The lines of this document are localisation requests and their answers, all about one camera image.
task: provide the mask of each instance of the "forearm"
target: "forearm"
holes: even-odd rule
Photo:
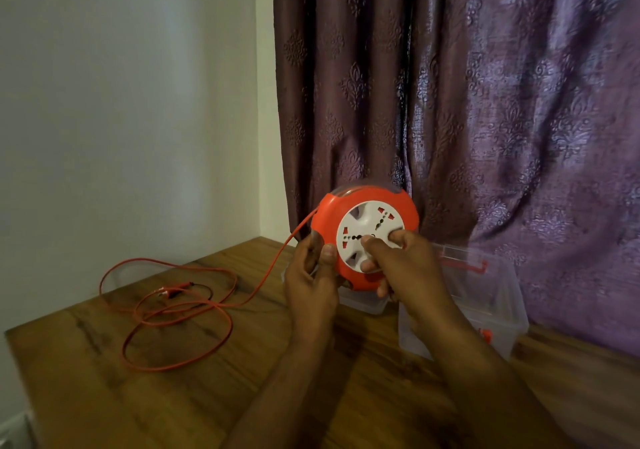
[[[325,351],[324,340],[292,340],[222,447],[280,449],[293,446]]]
[[[451,397],[486,447],[573,447],[529,387],[487,345],[453,302],[423,313],[419,336],[442,369]]]

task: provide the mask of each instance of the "coiled orange cord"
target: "coiled orange cord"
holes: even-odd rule
[[[311,219],[311,217],[314,216],[316,211],[317,211],[317,209],[315,209],[311,213],[309,213],[308,216],[304,220],[302,220],[300,222],[300,225],[298,225],[294,229],[294,231],[291,233],[291,235],[289,235],[289,238],[287,238],[287,240],[282,244],[282,247],[280,248],[280,250],[276,254],[276,257],[271,262],[271,265],[267,269],[267,272],[265,273],[264,277],[260,280],[260,282],[255,287],[255,289],[252,291],[252,293],[249,295],[249,297],[247,299],[245,299],[244,301],[238,302],[236,304],[225,304],[225,301],[234,293],[234,291],[236,290],[236,286],[237,286],[237,275],[236,275],[236,273],[231,271],[231,270],[228,270],[226,268],[221,268],[221,267],[191,267],[191,266],[188,266],[188,265],[176,265],[176,264],[173,264],[173,263],[170,263],[170,262],[165,262],[165,261],[156,260],[156,259],[150,259],[150,258],[146,258],[146,257],[137,257],[137,258],[132,258],[132,259],[126,259],[126,260],[123,260],[122,262],[118,262],[116,265],[114,265],[109,270],[107,270],[107,272],[102,276],[102,279],[100,280],[100,285],[98,286],[99,296],[104,300],[104,302],[107,304],[107,307],[110,310],[118,312],[118,313],[132,313],[133,319],[137,323],[136,326],[133,328],[133,330],[131,330],[131,332],[127,335],[127,337],[125,338],[124,342],[122,343],[122,349],[120,351],[120,356],[121,356],[124,364],[126,364],[129,368],[132,368],[133,370],[139,370],[141,372],[165,372],[167,370],[173,370],[174,368],[180,368],[181,366],[185,366],[187,364],[190,364],[190,363],[193,363],[195,361],[201,360],[205,356],[209,356],[210,354],[212,354],[213,352],[218,350],[228,340],[229,336],[231,336],[231,331],[233,330],[233,327],[234,327],[233,320],[231,319],[231,316],[229,316],[228,313],[225,311],[225,308],[226,309],[239,308],[240,306],[243,306],[244,304],[246,304],[247,302],[249,302],[250,300],[253,299],[253,296],[255,296],[257,294],[257,292],[260,290],[260,288],[262,287],[264,282],[267,280],[267,277],[269,277],[269,274],[271,274],[271,271],[273,270],[273,266],[275,265],[276,260],[278,259],[278,257],[280,257],[280,254],[284,250],[284,247],[289,242],[291,242],[291,239],[294,237],[294,235],[296,235],[300,231],[300,229],[307,224],[307,222]],[[120,266],[122,266],[122,265],[124,265],[126,263],[138,262],[138,261],[151,262],[151,263],[155,263],[155,264],[159,264],[159,265],[165,265],[167,267],[181,268],[181,269],[184,269],[184,270],[200,270],[200,271],[204,270],[204,271],[209,271],[209,272],[224,272],[225,274],[230,275],[231,278],[233,279],[233,281],[234,281],[233,287],[219,301],[208,300],[207,298],[202,297],[201,295],[193,292],[192,290],[187,289],[188,286],[191,285],[191,283],[186,282],[186,283],[183,283],[183,284],[178,284],[177,286],[174,286],[174,287],[160,288],[160,289],[157,289],[157,290],[155,290],[153,292],[150,292],[145,297],[143,297],[140,300],[140,302],[133,309],[123,308],[121,306],[113,306],[113,305],[109,304],[108,301],[104,298],[104,294],[102,292],[102,286],[103,286],[104,281],[107,278],[107,276],[109,274],[111,274],[115,269],[117,269],[118,267],[120,267]],[[153,295],[157,295],[159,293],[165,293],[167,295],[170,295],[171,293],[187,293],[189,295],[192,295],[192,296],[196,297],[196,300],[180,302],[179,304],[173,304],[172,306],[167,306],[165,308],[157,309],[155,311],[142,311],[141,310],[142,304],[144,304],[144,302],[146,300],[148,300],[150,297],[152,297]],[[228,328],[227,332],[225,333],[225,335],[222,337],[222,339],[218,342],[218,344],[215,345],[213,348],[205,351],[203,354],[198,355],[198,356],[196,356],[194,358],[187,359],[185,361],[181,361],[181,362],[175,363],[175,364],[170,364],[170,365],[167,365],[167,366],[140,366],[140,365],[132,363],[127,358],[127,346],[129,345],[129,342],[132,340],[133,336],[143,326],[155,326],[155,327],[171,326],[171,325],[174,325],[174,324],[179,324],[179,323],[181,323],[183,321],[187,321],[188,319],[191,319],[191,318],[193,318],[195,316],[201,315],[201,314],[203,314],[205,312],[211,311],[212,309],[217,309],[220,313],[222,313],[222,315],[228,321],[229,328]],[[151,322],[150,321],[151,318],[153,318],[155,316],[158,316],[158,315],[161,315],[161,314],[180,314],[180,313],[188,313],[188,314],[185,314],[183,316],[180,316],[180,317],[178,317],[176,319],[172,319],[172,320],[169,320],[169,321],[161,321],[161,322]]]

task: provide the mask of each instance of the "purple curtain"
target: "purple curtain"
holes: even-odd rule
[[[640,0],[274,0],[289,219],[360,177],[640,356]]]

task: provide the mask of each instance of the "wall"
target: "wall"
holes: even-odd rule
[[[289,236],[276,97],[273,0],[255,0],[258,77],[260,235],[284,242]]]
[[[120,259],[259,235],[255,11],[0,0],[0,332],[94,296]],[[0,421],[17,386],[2,339]]]

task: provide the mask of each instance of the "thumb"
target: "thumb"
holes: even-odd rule
[[[364,235],[360,243],[382,270],[385,270],[386,265],[388,267],[389,261],[395,254],[395,249],[389,247],[381,238],[372,235]]]
[[[318,285],[329,284],[333,286],[337,279],[335,272],[335,261],[338,257],[338,249],[331,243],[325,243],[320,251],[318,259],[318,270],[316,272],[316,283]]]

